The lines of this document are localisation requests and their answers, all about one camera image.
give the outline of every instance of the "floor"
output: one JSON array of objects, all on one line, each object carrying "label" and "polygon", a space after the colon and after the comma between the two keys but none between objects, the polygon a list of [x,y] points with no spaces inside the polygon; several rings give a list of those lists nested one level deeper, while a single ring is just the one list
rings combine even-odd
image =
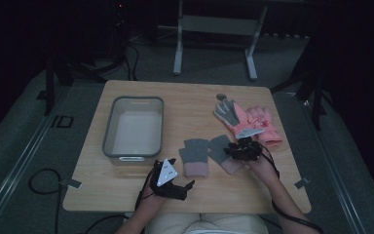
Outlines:
[{"label": "floor", "polygon": [[[243,54],[246,38],[232,41],[231,37],[220,37],[215,44],[208,42],[207,35],[187,35],[182,72],[174,76],[175,31],[166,28],[160,33],[155,44],[142,35],[131,38],[127,57],[140,82],[272,88],[289,77],[308,40],[262,37],[254,55],[259,78],[251,81]],[[123,65],[102,76],[126,80],[128,71]],[[320,116],[322,130],[315,129],[309,102],[294,96],[298,85],[274,94],[274,99],[301,176],[309,181],[306,189],[313,206],[309,218],[325,233],[374,233],[374,183],[355,143],[326,101],[322,102],[326,115]],[[62,178],[72,176],[102,88],[102,84],[78,76],[71,87],[56,85],[55,109],[44,116],[45,102],[36,99],[45,89],[45,75],[41,73],[17,100],[0,125],[0,233],[51,233],[56,226],[59,233],[79,233],[112,215],[67,212],[59,204],[65,190],[58,201],[56,193],[38,195],[28,186],[35,173],[44,168],[55,169]],[[57,116],[73,116],[72,128],[54,127]],[[33,183],[52,191],[56,190],[56,180],[49,172],[34,177]],[[273,214],[265,217],[277,221]],[[113,216],[91,233],[112,233],[122,221]],[[274,225],[267,225],[270,233],[281,233]]]}]

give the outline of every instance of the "metal stand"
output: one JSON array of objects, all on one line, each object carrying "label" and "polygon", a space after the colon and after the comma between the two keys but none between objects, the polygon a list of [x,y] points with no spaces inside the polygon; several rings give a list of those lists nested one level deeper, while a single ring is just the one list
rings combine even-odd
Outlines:
[{"label": "metal stand", "polygon": [[251,80],[257,79],[257,72],[254,65],[253,53],[257,40],[260,36],[263,20],[268,7],[263,7],[258,20],[255,19],[223,19],[211,17],[198,17],[183,15],[183,0],[178,1],[178,34],[177,48],[175,51],[174,75],[181,74],[181,63],[183,57],[183,31],[200,31],[210,33],[225,33],[234,35],[251,36],[251,45],[244,51],[247,63],[248,75]]}]

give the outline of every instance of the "person's arm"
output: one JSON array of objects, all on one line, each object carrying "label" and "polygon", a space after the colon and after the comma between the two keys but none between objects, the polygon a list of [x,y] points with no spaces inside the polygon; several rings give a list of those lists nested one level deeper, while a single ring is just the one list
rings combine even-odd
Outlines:
[{"label": "person's arm", "polygon": [[115,234],[139,234],[147,223],[160,211],[167,198],[151,195],[153,190],[147,186],[143,191],[143,199],[132,216],[118,229]]},{"label": "person's arm", "polygon": [[[271,158],[271,155],[266,149],[263,153]],[[300,211],[299,207],[294,203],[290,194],[287,192],[284,185],[281,183],[275,168],[264,157],[260,157],[257,161],[247,162],[251,170],[262,180],[267,186],[272,196],[273,202],[277,207],[287,215],[291,215],[303,220],[309,221],[306,216]],[[280,225],[283,233],[307,233],[318,234],[314,228],[297,223],[279,215]]]}]

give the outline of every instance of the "person's lap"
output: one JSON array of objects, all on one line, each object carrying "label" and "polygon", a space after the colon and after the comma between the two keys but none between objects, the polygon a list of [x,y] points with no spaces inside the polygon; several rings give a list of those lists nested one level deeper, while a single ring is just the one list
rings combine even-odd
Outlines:
[{"label": "person's lap", "polygon": [[223,230],[243,234],[267,234],[256,214],[159,214],[146,227],[146,234],[182,234],[196,230]]}]

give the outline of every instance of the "gray glove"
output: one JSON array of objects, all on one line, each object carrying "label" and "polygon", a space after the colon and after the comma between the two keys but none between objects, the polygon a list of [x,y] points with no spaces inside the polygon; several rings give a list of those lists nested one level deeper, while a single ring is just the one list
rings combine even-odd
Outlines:
[{"label": "gray glove", "polygon": [[244,129],[252,129],[247,113],[233,100],[222,99],[214,109],[214,115],[237,136]]},{"label": "gray glove", "polygon": [[208,140],[192,138],[184,140],[185,148],[178,150],[183,161],[184,174],[186,177],[207,177],[208,163],[207,150]]},{"label": "gray glove", "polygon": [[230,140],[226,135],[218,136],[209,142],[210,151],[208,156],[223,168],[228,174],[234,174],[244,166],[241,161],[233,159],[224,152],[229,147]]}]

